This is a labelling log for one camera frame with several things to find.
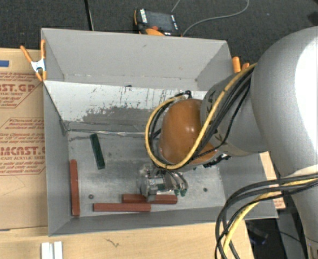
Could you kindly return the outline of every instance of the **cardboard box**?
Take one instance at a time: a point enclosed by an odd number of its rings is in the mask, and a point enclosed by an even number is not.
[[[20,49],[0,49],[0,60],[9,61],[0,67],[0,229],[45,226],[43,85]]]

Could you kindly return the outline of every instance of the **black pole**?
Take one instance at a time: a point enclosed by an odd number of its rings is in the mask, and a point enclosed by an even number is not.
[[[92,15],[90,14],[90,10],[89,10],[88,0],[84,0],[84,5],[85,5],[85,12],[87,14],[89,30],[94,31],[94,25],[92,21]]]

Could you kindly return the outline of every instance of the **black cable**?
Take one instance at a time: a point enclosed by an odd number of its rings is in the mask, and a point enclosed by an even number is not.
[[[287,182],[287,180],[292,180],[294,179],[294,181],[299,181],[299,180],[302,180],[302,177],[307,179],[307,178],[315,178],[317,176],[318,178],[318,175],[308,175],[308,176],[300,176],[300,177],[294,177],[294,178],[286,178],[285,180],[286,181],[283,181],[283,179],[281,180],[273,180],[273,181],[268,181],[269,182],[269,185],[272,185],[272,183],[274,181],[277,181],[279,183],[285,183]],[[266,184],[267,181],[263,181],[263,182],[258,182],[258,183],[255,183],[254,185],[257,186],[263,186],[264,184]],[[216,227],[215,227],[215,236],[216,236],[216,240],[217,242],[219,243],[219,245],[216,247],[215,249],[215,256],[216,256],[216,250],[217,248],[219,248],[219,251],[220,251],[220,254],[222,256],[222,258],[226,258],[224,256],[226,256],[225,254],[222,254],[223,252],[223,248],[221,246],[221,238],[224,237],[227,233],[227,230],[228,228],[231,226],[231,224],[233,223],[233,221],[235,220],[236,216],[244,209],[246,208],[247,206],[253,204],[253,203],[257,203],[257,202],[260,202],[260,201],[264,201],[264,200],[272,200],[272,199],[277,199],[278,197],[282,197],[282,196],[285,196],[285,195],[292,195],[292,194],[296,194],[296,193],[299,193],[299,192],[302,192],[303,190],[307,190],[309,188],[312,188],[312,187],[315,187],[318,185],[318,181],[314,181],[314,182],[309,182],[309,183],[305,183],[305,184],[302,184],[302,185],[295,185],[295,186],[279,186],[280,188],[282,188],[283,190],[281,191],[284,191],[282,194],[280,195],[276,195],[276,196],[272,196],[272,197],[267,197],[267,198],[263,198],[263,199],[259,199],[259,200],[255,200],[255,201],[252,201],[246,205],[244,205],[243,207],[241,207],[233,216],[232,218],[230,219],[230,221],[227,223],[227,220],[226,220],[226,211],[227,209],[233,205],[234,203],[236,203],[238,200],[242,200],[242,199],[245,199],[251,195],[257,195],[259,192],[261,191],[264,191],[266,193],[270,193],[270,192],[277,192],[276,189],[278,189],[277,187],[273,187],[273,188],[264,188],[264,189],[261,189],[261,190],[256,190],[256,191],[253,191],[253,192],[249,192],[249,193],[246,193],[246,195],[243,194],[243,196],[240,196],[242,198],[234,198],[237,194],[237,193],[240,193],[241,191],[248,191],[250,189],[251,186],[254,186],[254,185],[249,185],[247,187],[244,187],[242,189],[240,189],[239,191],[235,192],[230,198],[228,198],[227,200],[227,204],[225,204],[225,206],[223,207],[223,209],[221,210],[217,220],[216,220]],[[224,223],[224,232],[219,235],[219,229],[220,229],[220,224],[221,224],[221,219]],[[239,258],[236,251],[235,251],[235,248],[232,244],[232,242],[230,242],[229,244],[234,256],[236,258]]]
[[[94,25],[93,25],[92,15],[91,15],[90,10],[89,10],[88,0],[83,0],[83,1],[84,1],[84,6],[85,6],[85,12],[87,15],[89,30],[94,31]]]
[[[226,229],[228,229],[228,228],[231,226],[231,224],[232,224],[232,222],[234,221],[234,219],[236,218],[236,216],[237,216],[243,209],[245,209],[247,206],[249,206],[249,205],[251,205],[251,204],[253,204],[253,203],[257,203],[257,202],[261,202],[261,201],[266,201],[266,200],[273,200],[273,199],[277,199],[277,198],[279,198],[279,197],[297,194],[297,193],[300,193],[300,192],[305,191],[305,190],[307,190],[307,189],[313,188],[313,187],[315,187],[315,186],[317,186],[317,185],[318,185],[318,182],[310,182],[309,185],[304,186],[304,187],[301,187],[300,189],[297,189],[297,190],[294,190],[294,191],[291,191],[291,192],[284,192],[284,193],[278,194],[278,195],[276,195],[276,196],[266,197],[266,198],[259,199],[259,200],[256,200],[256,201],[251,201],[251,202],[247,203],[246,205],[244,205],[243,207],[241,207],[241,208],[232,216],[232,218],[230,219],[229,223],[228,223],[228,224],[224,224],[224,226],[226,227]],[[223,247],[222,247],[222,245],[221,245],[221,239],[222,239],[222,237],[224,237],[224,236],[226,235],[226,230],[224,230],[224,232],[223,232],[221,235],[218,235],[218,231],[219,231],[219,230],[215,230],[215,236],[216,236],[216,239],[218,239],[218,240],[217,240],[218,245],[217,245],[217,247],[216,247],[216,249],[215,249],[215,257],[216,257],[216,250],[217,250],[217,248],[219,248],[219,251],[220,251],[220,254],[221,254],[222,258],[227,258],[226,255],[225,255],[225,253],[224,253]],[[234,248],[234,246],[233,246],[233,244],[232,244],[231,241],[230,241],[230,243],[229,243],[229,246],[231,247],[231,250],[232,250],[233,254],[234,254],[235,257],[236,257],[237,254],[236,254],[235,248]]]
[[[307,189],[313,188],[313,187],[315,187],[315,186],[317,186],[317,185],[318,185],[318,181],[307,182],[307,183],[305,183],[305,184],[299,185],[299,186],[301,186],[301,187],[298,187],[297,190],[294,190],[294,191],[292,191],[292,192],[287,193],[287,192],[285,192],[286,190],[283,190],[284,192],[282,193],[282,196],[293,195],[293,194],[296,194],[296,193],[305,191],[305,190],[307,190]],[[252,201],[250,204],[253,204],[253,203],[256,203],[256,202],[259,202],[259,201],[261,201],[261,200]],[[240,209],[238,209],[238,211],[230,218],[230,220],[229,220],[228,223],[227,223],[226,214],[224,215],[222,221],[223,221],[223,223],[224,223],[224,226],[226,227],[226,230],[224,230],[225,233],[228,232],[228,229],[229,229],[229,227],[231,226],[231,224],[234,222],[235,218],[236,218],[248,205],[243,206],[243,207],[241,207]],[[231,251],[232,251],[233,255],[238,259],[239,257],[238,257],[238,254],[237,254],[235,248],[234,248],[234,245],[233,245],[232,241],[230,241],[229,247],[231,248]]]
[[[204,152],[204,153],[201,153],[201,154],[199,154],[199,155],[193,157],[189,162],[191,162],[191,161],[193,161],[193,160],[195,160],[195,159],[197,159],[197,158],[200,158],[200,157],[202,157],[202,156],[204,156],[204,155],[206,155],[206,154],[208,154],[208,153],[211,153],[211,152],[215,151],[216,149],[220,148],[220,147],[226,142],[226,140],[227,140],[227,138],[228,138],[228,136],[229,136],[229,133],[230,133],[230,131],[231,131],[231,127],[232,127],[232,125],[233,125],[233,121],[234,121],[234,119],[235,119],[237,113],[239,112],[239,109],[240,109],[241,105],[243,104],[243,102],[244,102],[244,100],[245,100],[247,94],[249,93],[249,90],[250,90],[250,84],[248,85],[248,88],[247,88],[245,94],[243,95],[243,97],[242,97],[241,100],[239,101],[238,106],[236,107],[236,109],[235,109],[235,111],[234,111],[234,113],[233,113],[233,115],[232,115],[232,117],[231,117],[231,120],[230,120],[229,125],[228,125],[228,128],[227,128],[226,135],[225,135],[223,141],[221,142],[221,144],[219,144],[218,146],[216,146],[216,147],[213,148],[213,149],[210,149],[209,151],[206,151],[206,152]]]
[[[192,94],[191,94],[191,91],[190,90],[186,90],[184,92],[179,92],[178,94],[174,95],[174,97],[179,97],[179,96],[182,96],[182,95],[188,95],[188,99],[191,99],[192,98]],[[152,122],[149,124],[149,128],[150,128],[150,134],[149,134],[149,147],[150,147],[150,150],[151,152],[154,154],[154,148],[153,148],[153,140],[156,136],[159,135],[159,133],[161,132],[161,129],[157,130],[155,132],[155,127],[156,127],[156,124],[160,118],[160,116],[165,112],[165,110],[172,104],[174,103],[175,101],[172,101],[168,104],[166,104],[165,106],[163,106],[156,114],[155,116],[153,117],[153,120]],[[167,164],[166,162],[163,162],[162,160],[158,159],[158,161],[160,161],[162,164]],[[154,166],[160,168],[159,166],[157,166],[154,161],[152,160],[152,163],[154,164]]]
[[[245,90],[248,84],[251,83],[251,74],[253,70],[250,70],[246,75],[244,75],[242,78],[238,80],[238,82],[235,84],[235,86],[229,91],[228,96],[226,97],[223,105],[221,106],[221,109],[215,119],[213,120],[212,124],[210,125],[204,139],[201,141],[199,147],[197,148],[196,152],[193,155],[193,158],[195,156],[198,156],[198,154],[203,150],[203,148],[207,145],[207,143],[210,141],[211,137],[216,132],[216,129],[221,124],[222,120],[224,119],[225,115],[231,108],[231,106],[234,104],[234,102],[238,99],[240,94]]]
[[[263,186],[270,186],[273,184],[283,184],[283,183],[288,183],[288,182],[293,182],[293,181],[297,181],[297,180],[306,180],[306,179],[314,179],[314,178],[318,178],[318,174],[312,174],[312,175],[303,175],[303,176],[297,176],[297,177],[292,177],[292,178],[283,178],[283,179],[276,179],[276,180],[269,180],[269,181],[261,181],[261,182],[257,182],[254,183],[252,185],[248,185],[246,187],[243,187],[241,189],[239,189],[238,191],[236,191],[235,193],[233,193],[226,201],[223,209],[221,210],[221,212],[219,213],[219,216],[216,220],[216,228],[215,228],[215,235],[216,238],[218,239],[217,235],[218,235],[218,231],[220,229],[220,219],[223,217],[223,214],[226,215],[226,211],[227,209],[233,205],[234,203],[238,202],[239,200],[248,198],[250,196],[252,196],[253,192],[248,192],[249,190],[252,189],[256,189],[258,187],[263,187]]]

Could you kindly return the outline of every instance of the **gray carpet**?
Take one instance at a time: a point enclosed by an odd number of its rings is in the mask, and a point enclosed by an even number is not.
[[[97,31],[132,32],[135,8],[170,12],[177,0],[89,0]],[[243,14],[200,24],[190,37],[225,39],[232,56],[256,62],[281,37],[318,24],[315,0],[250,0]],[[174,11],[192,23],[240,11],[246,0],[181,0]],[[87,30],[83,0],[0,0],[0,47],[38,48],[41,27]]]

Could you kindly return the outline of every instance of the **red wooden block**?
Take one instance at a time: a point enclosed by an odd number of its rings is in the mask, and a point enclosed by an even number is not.
[[[146,197],[141,194],[123,194],[121,197],[123,203],[147,203]],[[150,202],[153,205],[174,205],[178,202],[175,195],[156,195],[155,201]]]
[[[70,185],[71,185],[71,209],[72,216],[79,217],[79,190],[78,190],[78,172],[77,161],[75,159],[70,160]]]
[[[149,203],[94,203],[94,212],[149,212]]]

